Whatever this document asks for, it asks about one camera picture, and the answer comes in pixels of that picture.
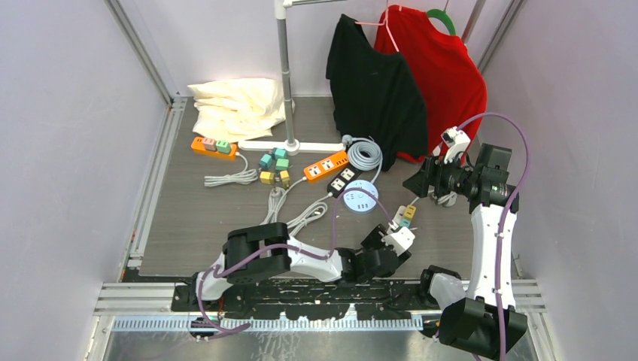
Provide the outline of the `yellow usb charger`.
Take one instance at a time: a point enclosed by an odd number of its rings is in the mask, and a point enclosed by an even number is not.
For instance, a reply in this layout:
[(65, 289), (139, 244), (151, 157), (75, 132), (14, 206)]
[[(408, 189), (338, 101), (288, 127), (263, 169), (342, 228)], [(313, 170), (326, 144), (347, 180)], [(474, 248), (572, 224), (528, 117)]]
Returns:
[(260, 172), (259, 180), (262, 184), (275, 185), (276, 174), (271, 171), (262, 171)]

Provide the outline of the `white usb power strip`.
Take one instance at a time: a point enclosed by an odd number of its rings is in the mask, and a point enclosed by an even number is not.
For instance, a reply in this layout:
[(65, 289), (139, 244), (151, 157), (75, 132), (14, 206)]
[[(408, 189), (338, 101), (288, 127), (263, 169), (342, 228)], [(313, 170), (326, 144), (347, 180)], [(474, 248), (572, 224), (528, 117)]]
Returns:
[(400, 221), (403, 218), (403, 212), (405, 209), (406, 209), (406, 206), (404, 205), (399, 206), (398, 210), (396, 211), (394, 215), (392, 222), (389, 223), (390, 230), (392, 230), (393, 232), (397, 231), (399, 228), (402, 228), (400, 226)]

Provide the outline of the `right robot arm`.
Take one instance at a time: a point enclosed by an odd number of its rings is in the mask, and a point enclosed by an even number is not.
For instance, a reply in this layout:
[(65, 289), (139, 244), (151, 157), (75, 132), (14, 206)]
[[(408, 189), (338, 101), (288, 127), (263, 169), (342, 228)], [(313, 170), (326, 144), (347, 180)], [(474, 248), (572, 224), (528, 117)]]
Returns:
[(512, 151), (484, 144), (474, 166), (461, 163), (462, 153), (446, 163), (428, 156), (403, 186), (425, 197), (451, 192), (469, 203), (473, 246), (468, 285), (452, 270), (431, 265), (421, 274), (418, 300), (440, 308), (437, 327), (424, 334), (444, 344), (492, 360), (503, 360), (527, 331), (527, 317), (517, 312), (512, 291), (511, 245), (519, 196), (508, 184)]

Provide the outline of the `round blue power strip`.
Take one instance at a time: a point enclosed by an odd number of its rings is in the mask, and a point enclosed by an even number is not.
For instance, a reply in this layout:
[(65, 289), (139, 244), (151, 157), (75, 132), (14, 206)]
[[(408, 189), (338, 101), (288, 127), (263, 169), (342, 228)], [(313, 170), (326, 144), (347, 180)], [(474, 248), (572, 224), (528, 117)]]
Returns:
[(344, 191), (343, 201), (346, 208), (355, 214), (368, 214), (376, 206), (377, 187), (368, 180), (354, 180)]

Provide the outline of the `black power strip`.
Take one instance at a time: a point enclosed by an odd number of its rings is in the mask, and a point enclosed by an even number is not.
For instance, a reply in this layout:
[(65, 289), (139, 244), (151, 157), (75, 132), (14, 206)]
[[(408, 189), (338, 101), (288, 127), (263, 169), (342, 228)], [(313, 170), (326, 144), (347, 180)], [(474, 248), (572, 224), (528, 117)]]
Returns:
[(363, 172), (352, 165), (347, 165), (336, 173), (336, 176), (327, 184), (327, 192), (338, 198), (345, 190), (346, 186), (357, 180)]

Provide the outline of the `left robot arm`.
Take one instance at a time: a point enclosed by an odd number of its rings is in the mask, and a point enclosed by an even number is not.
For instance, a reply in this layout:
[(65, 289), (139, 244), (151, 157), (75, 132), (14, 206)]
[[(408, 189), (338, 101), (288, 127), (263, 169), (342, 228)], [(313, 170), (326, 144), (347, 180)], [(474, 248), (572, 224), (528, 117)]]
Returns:
[(287, 272), (337, 284), (388, 278), (410, 258), (414, 240), (408, 227), (395, 223), (375, 227), (359, 250), (311, 246), (295, 238), (281, 222), (237, 229), (228, 234), (213, 265), (197, 274), (190, 301), (208, 311), (233, 285), (258, 284)]

